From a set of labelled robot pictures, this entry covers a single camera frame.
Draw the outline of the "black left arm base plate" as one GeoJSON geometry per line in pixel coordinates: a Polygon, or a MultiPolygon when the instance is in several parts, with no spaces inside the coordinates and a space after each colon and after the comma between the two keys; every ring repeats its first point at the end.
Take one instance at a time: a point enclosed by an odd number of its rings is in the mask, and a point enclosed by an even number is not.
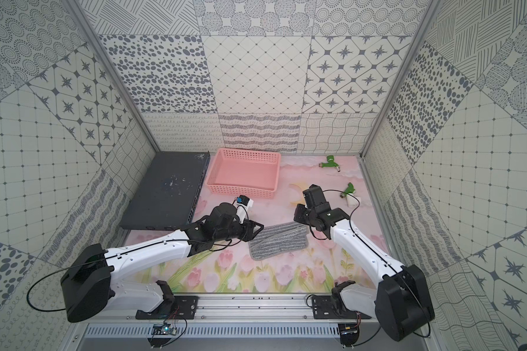
{"type": "Polygon", "coordinates": [[[173,320],[184,318],[193,320],[198,308],[199,297],[196,295],[178,295],[173,300],[163,301],[153,312],[136,312],[136,320],[173,320]]]}

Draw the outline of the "aluminium mounting rail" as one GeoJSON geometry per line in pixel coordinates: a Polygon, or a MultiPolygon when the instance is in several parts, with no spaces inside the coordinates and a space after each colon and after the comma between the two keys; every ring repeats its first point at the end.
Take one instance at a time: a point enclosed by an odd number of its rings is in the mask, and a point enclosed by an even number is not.
{"type": "MultiPolygon", "coordinates": [[[[352,319],[315,320],[308,293],[200,293],[189,323],[345,323],[352,319]]],[[[103,311],[84,323],[160,323],[164,318],[136,318],[136,309],[103,311]]]]}

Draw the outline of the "pink perforated plastic basket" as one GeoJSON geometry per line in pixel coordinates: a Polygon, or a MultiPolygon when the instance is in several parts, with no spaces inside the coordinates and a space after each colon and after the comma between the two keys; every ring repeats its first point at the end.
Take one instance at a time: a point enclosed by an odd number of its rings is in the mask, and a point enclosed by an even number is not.
{"type": "Polygon", "coordinates": [[[277,152],[221,148],[206,186],[214,194],[271,199],[278,188],[280,161],[277,152]]]}

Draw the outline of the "grey striped square dishcloth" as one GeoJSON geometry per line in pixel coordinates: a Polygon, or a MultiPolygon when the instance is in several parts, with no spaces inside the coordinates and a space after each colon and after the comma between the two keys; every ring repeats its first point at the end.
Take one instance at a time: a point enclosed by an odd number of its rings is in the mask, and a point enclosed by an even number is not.
{"type": "Polygon", "coordinates": [[[249,242],[250,257],[255,261],[262,261],[306,249],[308,234],[308,227],[296,222],[265,227],[249,242]]]}

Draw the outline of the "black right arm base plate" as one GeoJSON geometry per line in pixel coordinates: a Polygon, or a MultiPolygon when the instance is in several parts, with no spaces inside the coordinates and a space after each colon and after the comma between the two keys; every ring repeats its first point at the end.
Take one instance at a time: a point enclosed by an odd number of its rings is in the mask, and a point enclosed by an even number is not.
{"type": "Polygon", "coordinates": [[[331,295],[310,294],[305,303],[311,308],[315,320],[357,320],[358,314],[349,311],[331,295]]]}

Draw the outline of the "green tap with brass thread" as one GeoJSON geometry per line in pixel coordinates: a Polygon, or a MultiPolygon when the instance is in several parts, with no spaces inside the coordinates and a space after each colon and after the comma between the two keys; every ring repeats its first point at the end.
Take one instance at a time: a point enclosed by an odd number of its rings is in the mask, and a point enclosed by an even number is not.
{"type": "Polygon", "coordinates": [[[349,182],[347,184],[347,187],[341,192],[340,197],[342,197],[342,198],[345,198],[345,197],[348,197],[348,196],[349,197],[354,197],[354,193],[355,193],[355,187],[354,187],[354,185],[351,182],[349,182]]]}

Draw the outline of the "white plastic pipe elbow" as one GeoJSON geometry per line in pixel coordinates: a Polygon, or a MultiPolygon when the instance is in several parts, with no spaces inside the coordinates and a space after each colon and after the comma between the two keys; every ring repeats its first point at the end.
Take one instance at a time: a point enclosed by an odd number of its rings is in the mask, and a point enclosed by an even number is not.
{"type": "Polygon", "coordinates": [[[361,204],[359,197],[355,197],[353,195],[347,195],[345,198],[346,198],[347,206],[350,208],[357,208],[361,204]]]}

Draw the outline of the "small green circuit board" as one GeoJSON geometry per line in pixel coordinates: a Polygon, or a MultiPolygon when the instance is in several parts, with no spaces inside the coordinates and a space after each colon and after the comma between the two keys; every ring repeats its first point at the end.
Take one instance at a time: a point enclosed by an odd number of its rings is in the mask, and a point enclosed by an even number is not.
{"type": "Polygon", "coordinates": [[[168,323],[153,325],[152,336],[173,338],[177,334],[178,330],[168,323]]]}

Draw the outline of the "green tap with silver nozzle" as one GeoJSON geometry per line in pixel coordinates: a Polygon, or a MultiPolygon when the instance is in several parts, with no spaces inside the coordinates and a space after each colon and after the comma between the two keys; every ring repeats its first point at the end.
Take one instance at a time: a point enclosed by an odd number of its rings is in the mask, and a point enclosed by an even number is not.
{"type": "Polygon", "coordinates": [[[341,167],[336,163],[334,155],[326,156],[326,161],[319,164],[320,168],[334,168],[337,172],[341,171],[341,167]]]}

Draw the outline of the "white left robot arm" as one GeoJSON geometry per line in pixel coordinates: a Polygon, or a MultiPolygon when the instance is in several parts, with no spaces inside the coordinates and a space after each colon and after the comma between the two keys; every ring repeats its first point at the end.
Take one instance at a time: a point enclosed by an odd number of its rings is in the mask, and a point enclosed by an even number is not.
{"type": "Polygon", "coordinates": [[[142,270],[193,257],[218,241],[249,242],[264,226],[247,217],[245,206],[221,203],[211,214],[159,238],[132,246],[104,249],[86,247],[60,280],[67,319],[88,320],[108,310],[134,310],[140,319],[170,317],[177,302],[168,282],[125,282],[142,270]]]}

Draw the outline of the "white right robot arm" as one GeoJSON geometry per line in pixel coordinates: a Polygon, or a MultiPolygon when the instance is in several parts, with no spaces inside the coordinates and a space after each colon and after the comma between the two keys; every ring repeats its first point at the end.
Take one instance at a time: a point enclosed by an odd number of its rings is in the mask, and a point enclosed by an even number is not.
{"type": "Polygon", "coordinates": [[[374,317],[381,329],[399,342],[435,319],[427,280],[416,265],[405,266],[361,233],[342,209],[333,209],[324,191],[313,184],[302,192],[305,204],[295,210],[294,221],[323,233],[345,250],[365,271],[376,289],[344,282],[332,296],[350,312],[374,317]]]}

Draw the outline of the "blue network switch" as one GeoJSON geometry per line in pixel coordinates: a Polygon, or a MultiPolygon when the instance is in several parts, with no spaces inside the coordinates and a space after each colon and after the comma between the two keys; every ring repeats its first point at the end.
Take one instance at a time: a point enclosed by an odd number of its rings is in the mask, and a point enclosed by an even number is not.
{"type": "Polygon", "coordinates": [[[190,223],[209,162],[208,152],[156,154],[119,226],[171,232],[190,223]]]}

